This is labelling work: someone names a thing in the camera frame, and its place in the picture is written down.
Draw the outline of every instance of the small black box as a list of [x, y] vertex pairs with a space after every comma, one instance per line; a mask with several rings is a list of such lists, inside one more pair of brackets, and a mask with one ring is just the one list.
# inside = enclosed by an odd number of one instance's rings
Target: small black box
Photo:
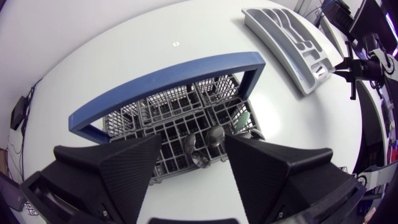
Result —
[[10, 128], [16, 130], [25, 116], [25, 97], [21, 96], [11, 113]]

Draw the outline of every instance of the dishwasher cutlery basket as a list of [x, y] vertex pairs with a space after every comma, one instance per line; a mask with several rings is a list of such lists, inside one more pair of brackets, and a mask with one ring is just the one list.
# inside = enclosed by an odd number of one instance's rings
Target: dishwasher cutlery basket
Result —
[[[159, 70], [118, 86], [91, 100], [69, 117], [69, 130], [99, 144], [162, 136], [162, 147], [150, 185], [198, 167], [185, 154], [188, 134], [195, 134], [195, 149], [211, 163], [228, 159], [224, 145], [205, 144], [207, 131], [221, 125], [235, 134], [244, 112], [250, 114], [243, 130], [259, 129], [247, 100], [265, 62], [257, 52], [201, 58]], [[244, 72], [239, 84], [234, 73]], [[103, 117], [103, 130], [91, 125]]]

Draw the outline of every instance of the white table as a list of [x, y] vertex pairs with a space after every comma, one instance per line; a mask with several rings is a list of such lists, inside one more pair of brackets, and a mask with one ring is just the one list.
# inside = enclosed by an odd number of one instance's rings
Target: white table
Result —
[[[264, 0], [174, 4], [120, 24], [69, 55], [36, 88], [25, 138], [26, 178], [55, 159], [56, 145], [93, 145], [68, 132], [68, 116], [96, 96], [171, 65], [247, 51], [258, 51], [266, 61], [249, 99], [267, 142], [303, 149], [329, 147], [332, 162], [351, 172], [361, 143], [359, 101], [349, 99], [350, 85], [337, 76], [303, 97], [278, 60], [244, 25], [241, 8], [259, 6], [278, 7]], [[336, 63], [341, 58], [332, 60]], [[138, 223], [151, 217], [233, 217], [247, 223], [229, 162], [149, 187]]]

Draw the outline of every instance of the gray plastic basket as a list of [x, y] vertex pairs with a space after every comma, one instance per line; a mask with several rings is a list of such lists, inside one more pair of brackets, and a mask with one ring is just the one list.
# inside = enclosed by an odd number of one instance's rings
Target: gray plastic basket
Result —
[[208, 155], [214, 163], [225, 162], [228, 157], [223, 144], [206, 146], [207, 131], [212, 126], [219, 124], [226, 133], [236, 134], [236, 123], [247, 111], [250, 117], [243, 130], [259, 129], [250, 102], [237, 96], [238, 87], [234, 75], [225, 75], [173, 88], [105, 116], [104, 128], [112, 136], [111, 142], [151, 134], [162, 136], [160, 156], [150, 182], [158, 184], [165, 178], [198, 169], [183, 149], [189, 134], [196, 136], [195, 150]]

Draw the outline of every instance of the green object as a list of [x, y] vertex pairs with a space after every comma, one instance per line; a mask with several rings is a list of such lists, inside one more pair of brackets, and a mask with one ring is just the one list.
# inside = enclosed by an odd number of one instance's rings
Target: green object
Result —
[[240, 132], [242, 130], [242, 128], [246, 125], [246, 123], [248, 122], [250, 117], [250, 113], [249, 112], [244, 112], [241, 117], [238, 119], [238, 122], [236, 123], [236, 128], [235, 131], [236, 132]]

